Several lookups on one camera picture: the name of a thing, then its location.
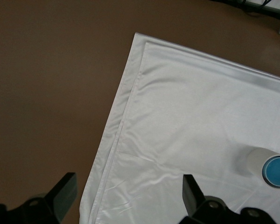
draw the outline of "brown table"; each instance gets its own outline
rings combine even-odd
[[[208,0],[0,1],[0,203],[77,172],[78,223],[135,32],[280,76],[279,27]]]

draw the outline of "cable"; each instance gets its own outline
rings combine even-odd
[[[253,10],[247,10],[247,9],[245,8],[245,6],[246,6],[245,4],[246,4],[247,0],[243,0],[243,2],[242,2],[242,4],[241,4],[241,8],[242,8],[242,10],[244,10],[244,11],[247,12],[247,13],[258,12],[258,11],[261,10],[264,6],[266,6],[270,1],[272,1],[272,0],[265,0],[264,3],[263,3],[261,6],[259,6],[258,8],[253,9]]]

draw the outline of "white cup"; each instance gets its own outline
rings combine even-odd
[[[268,185],[280,188],[279,153],[266,148],[255,148],[247,157],[247,168]]]

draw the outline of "cup rim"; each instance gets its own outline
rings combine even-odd
[[[272,186],[272,187],[275,187],[275,188],[280,188],[280,185],[276,185],[276,184],[270,182],[270,180],[267,178],[267,175],[266,175],[266,168],[267,168],[267,166],[268,166],[272,161],[274,161],[274,160],[276,160],[276,159],[278,159],[278,158],[280,158],[280,155],[276,155],[276,156],[274,156],[274,157],[272,157],[272,158],[269,158],[269,159],[265,162],[265,164],[263,165],[263,167],[262,167],[262,177],[263,177],[264,181],[265,181],[268,185],[270,185],[270,186]]]

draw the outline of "white cloth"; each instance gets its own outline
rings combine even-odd
[[[280,153],[280,78],[136,34],[84,189],[80,224],[177,224],[182,175],[234,212],[280,224],[280,189],[250,174],[253,147]]]

